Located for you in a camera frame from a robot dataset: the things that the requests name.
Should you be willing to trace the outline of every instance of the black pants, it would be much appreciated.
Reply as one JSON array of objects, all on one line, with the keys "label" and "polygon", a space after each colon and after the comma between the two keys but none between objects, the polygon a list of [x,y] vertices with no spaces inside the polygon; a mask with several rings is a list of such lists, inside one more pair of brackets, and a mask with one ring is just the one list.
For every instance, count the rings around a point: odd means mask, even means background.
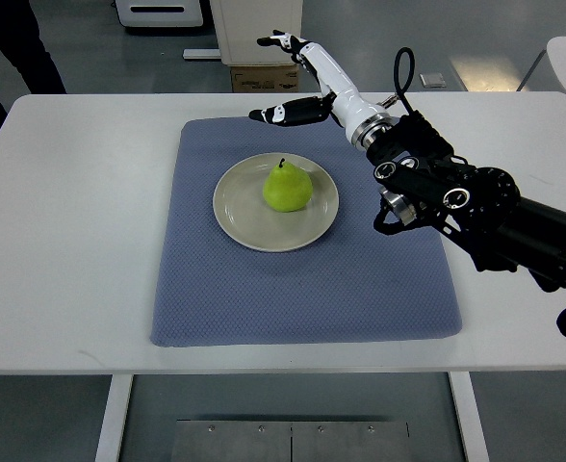
[{"label": "black pants", "polygon": [[[31,93],[66,93],[59,71],[39,39],[39,26],[28,0],[0,0],[0,50]],[[0,129],[6,116],[0,102]]]}]

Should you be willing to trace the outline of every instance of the robotic arm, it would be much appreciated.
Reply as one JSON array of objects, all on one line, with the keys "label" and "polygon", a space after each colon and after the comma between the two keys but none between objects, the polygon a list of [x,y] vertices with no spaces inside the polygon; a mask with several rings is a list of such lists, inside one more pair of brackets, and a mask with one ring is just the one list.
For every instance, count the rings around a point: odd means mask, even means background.
[{"label": "robotic arm", "polygon": [[[375,230],[393,235],[432,226],[468,252],[478,271],[515,271],[522,266],[542,290],[566,289],[566,213],[521,197],[507,172],[472,166],[454,154],[452,146],[404,97],[414,73],[411,50],[403,48],[397,54],[396,96],[373,104],[361,97],[320,45],[278,31],[258,43],[291,53],[293,61],[318,80],[322,97],[255,110],[249,116],[293,126],[332,115],[345,128],[347,140],[366,151],[374,166],[381,196]],[[402,89],[399,60],[405,53],[411,68]],[[408,113],[400,119],[387,112],[398,100]],[[557,326],[566,336],[566,309]]]}]

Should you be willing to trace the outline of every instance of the blue placemat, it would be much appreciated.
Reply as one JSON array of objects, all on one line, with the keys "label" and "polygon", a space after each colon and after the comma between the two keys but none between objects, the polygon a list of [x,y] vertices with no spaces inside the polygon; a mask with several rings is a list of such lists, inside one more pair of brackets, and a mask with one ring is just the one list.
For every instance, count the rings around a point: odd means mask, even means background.
[{"label": "blue placemat", "polygon": [[[320,164],[339,213],[314,243],[284,253],[237,244],[212,199],[240,160],[291,152]],[[386,237],[373,167],[328,120],[282,128],[248,118],[195,120],[174,171],[151,341],[162,347],[441,338],[461,319],[439,234]]]}]

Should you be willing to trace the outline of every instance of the green pear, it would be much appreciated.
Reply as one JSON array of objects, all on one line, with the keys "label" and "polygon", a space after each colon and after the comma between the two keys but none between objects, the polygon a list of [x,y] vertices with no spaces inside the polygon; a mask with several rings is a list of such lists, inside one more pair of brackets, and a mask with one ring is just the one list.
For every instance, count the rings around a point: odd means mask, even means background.
[{"label": "green pear", "polygon": [[293,212],[311,199],[313,184],[306,171],[281,159],[264,182],[262,195],[277,212]]}]

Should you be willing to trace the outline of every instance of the white ceramic plate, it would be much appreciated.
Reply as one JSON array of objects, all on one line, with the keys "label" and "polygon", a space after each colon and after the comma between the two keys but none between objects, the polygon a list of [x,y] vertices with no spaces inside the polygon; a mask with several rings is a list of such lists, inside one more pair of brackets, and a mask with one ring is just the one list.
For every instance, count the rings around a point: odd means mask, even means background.
[{"label": "white ceramic plate", "polygon": [[[313,196],[302,209],[274,211],[262,196],[273,167],[285,158],[311,177]],[[328,173],[315,162],[270,152],[238,162],[220,178],[213,195],[215,217],[233,240],[255,250],[285,252],[312,243],[330,227],[339,210],[339,193]]]}]

